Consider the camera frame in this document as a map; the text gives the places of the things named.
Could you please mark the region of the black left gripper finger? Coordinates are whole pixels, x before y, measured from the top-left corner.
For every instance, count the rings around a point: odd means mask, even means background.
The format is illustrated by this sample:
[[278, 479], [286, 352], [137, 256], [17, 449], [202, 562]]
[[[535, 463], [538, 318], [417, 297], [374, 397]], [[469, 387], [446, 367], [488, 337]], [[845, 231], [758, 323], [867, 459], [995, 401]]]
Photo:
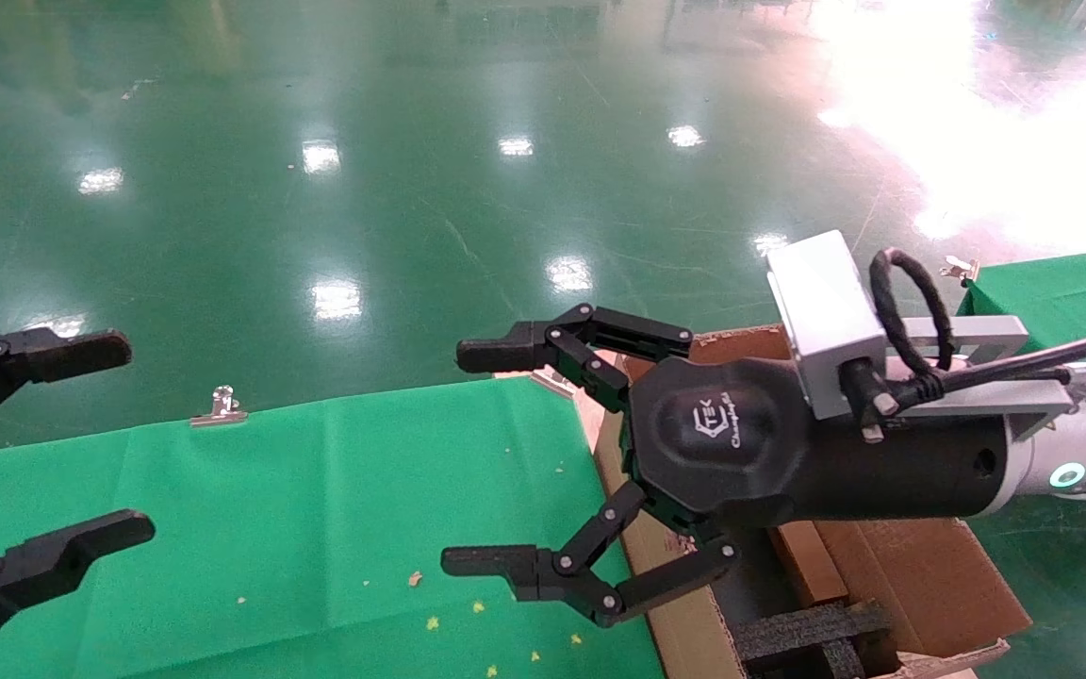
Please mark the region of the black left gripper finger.
[[23, 609], [70, 596], [96, 559], [155, 536], [146, 513], [119, 510], [9, 546], [0, 555], [0, 629]]
[[26, 383], [55, 383], [116, 369], [132, 361], [132, 344], [117, 330], [58, 336], [52, 328], [0, 334], [0, 405]]

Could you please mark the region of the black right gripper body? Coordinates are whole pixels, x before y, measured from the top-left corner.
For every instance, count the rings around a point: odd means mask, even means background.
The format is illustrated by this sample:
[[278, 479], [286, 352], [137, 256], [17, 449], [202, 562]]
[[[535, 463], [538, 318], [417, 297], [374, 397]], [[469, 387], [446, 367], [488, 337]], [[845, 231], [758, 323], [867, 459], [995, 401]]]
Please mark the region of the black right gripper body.
[[867, 443], [853, 417], [815, 417], [790, 361], [665, 359], [624, 422], [629, 480], [672, 529], [965, 519], [1007, 480], [1003, 418], [915, 418]]

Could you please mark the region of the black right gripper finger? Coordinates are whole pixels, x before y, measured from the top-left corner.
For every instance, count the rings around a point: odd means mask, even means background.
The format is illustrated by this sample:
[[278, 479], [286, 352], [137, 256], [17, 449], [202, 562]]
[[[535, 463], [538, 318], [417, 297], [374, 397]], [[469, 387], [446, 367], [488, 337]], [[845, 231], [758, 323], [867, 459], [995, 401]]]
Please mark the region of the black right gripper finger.
[[641, 486], [626, 481], [559, 550], [531, 544], [449, 546], [440, 567], [449, 576], [498, 576], [519, 602], [561, 602], [609, 628], [714, 583], [736, 563], [740, 546], [714, 536], [694, 552], [609, 584], [594, 571], [613, 542], [652, 506]]
[[689, 357], [689, 328], [578, 304], [552, 320], [516, 322], [498, 339], [462, 339], [455, 361], [464, 373], [533, 373], [552, 367], [611, 413], [628, 408], [628, 375], [598, 349], [649, 361]]

